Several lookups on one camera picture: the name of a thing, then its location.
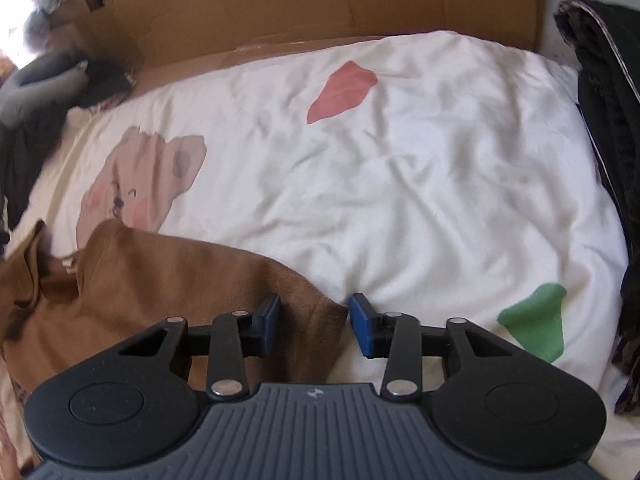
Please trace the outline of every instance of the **bear face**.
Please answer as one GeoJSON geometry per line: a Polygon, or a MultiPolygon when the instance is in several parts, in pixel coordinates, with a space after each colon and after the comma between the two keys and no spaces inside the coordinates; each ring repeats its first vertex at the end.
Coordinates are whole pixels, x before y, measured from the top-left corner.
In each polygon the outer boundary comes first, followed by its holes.
{"type": "Polygon", "coordinates": [[[167,143],[158,134],[133,126],[127,129],[82,197],[78,248],[109,218],[158,232],[176,197],[193,185],[206,153],[201,136],[177,137],[167,143]]]}

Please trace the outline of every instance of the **white fabric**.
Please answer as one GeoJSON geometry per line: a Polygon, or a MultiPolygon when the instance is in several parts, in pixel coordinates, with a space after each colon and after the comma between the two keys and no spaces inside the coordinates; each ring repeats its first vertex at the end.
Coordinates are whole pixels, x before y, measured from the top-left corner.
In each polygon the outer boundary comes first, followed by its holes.
{"type": "MultiPolygon", "coordinates": [[[[555,364],[597,388],[626,250],[566,76],[530,52],[450,32],[208,73],[94,117],[61,172],[68,182],[52,192],[64,187],[62,203],[39,195],[21,229],[44,212],[52,251],[73,251],[82,196],[127,128],[203,136],[203,167],[161,233],[265,254],[335,301],[360,290],[381,311],[436,326],[463,316],[512,342],[500,311],[559,283],[568,294],[555,364]],[[358,107],[306,124],[349,60],[378,84],[358,107]]],[[[330,379],[379,384],[384,365],[360,357],[345,328],[330,379]]],[[[424,373],[426,386],[442,380],[435,360],[424,373]]],[[[608,433],[593,463],[630,480],[607,459],[615,441],[608,433]]]]}

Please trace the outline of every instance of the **green shape print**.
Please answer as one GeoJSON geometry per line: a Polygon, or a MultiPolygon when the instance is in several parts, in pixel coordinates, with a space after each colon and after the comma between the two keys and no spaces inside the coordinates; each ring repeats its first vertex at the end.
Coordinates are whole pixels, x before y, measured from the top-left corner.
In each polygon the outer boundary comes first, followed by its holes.
{"type": "Polygon", "coordinates": [[[522,300],[498,315],[498,323],[533,355],[552,363],[564,352],[562,300],[566,289],[558,283],[540,285],[522,300]]]}

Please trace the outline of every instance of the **cardboard box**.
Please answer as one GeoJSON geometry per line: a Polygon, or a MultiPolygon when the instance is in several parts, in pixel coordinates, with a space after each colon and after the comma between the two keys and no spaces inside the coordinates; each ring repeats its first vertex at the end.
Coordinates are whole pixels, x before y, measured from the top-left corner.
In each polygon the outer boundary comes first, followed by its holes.
{"type": "Polygon", "coordinates": [[[539,0],[106,0],[66,2],[94,54],[130,69],[163,66],[242,46],[442,28],[532,49],[539,0]]]}

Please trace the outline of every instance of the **brown cloth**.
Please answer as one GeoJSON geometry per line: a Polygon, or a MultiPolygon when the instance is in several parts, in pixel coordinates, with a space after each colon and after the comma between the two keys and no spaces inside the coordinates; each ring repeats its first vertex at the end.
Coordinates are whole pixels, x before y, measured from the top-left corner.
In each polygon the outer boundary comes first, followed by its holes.
{"type": "MultiPolygon", "coordinates": [[[[293,270],[258,254],[100,224],[68,259],[38,250],[39,222],[0,265],[0,337],[9,374],[27,392],[53,375],[170,316],[190,326],[255,310],[271,292],[282,310],[274,354],[246,360],[251,384],[319,383],[336,357],[347,309],[293,270]]],[[[190,384],[203,389],[206,359],[190,384]]]]}

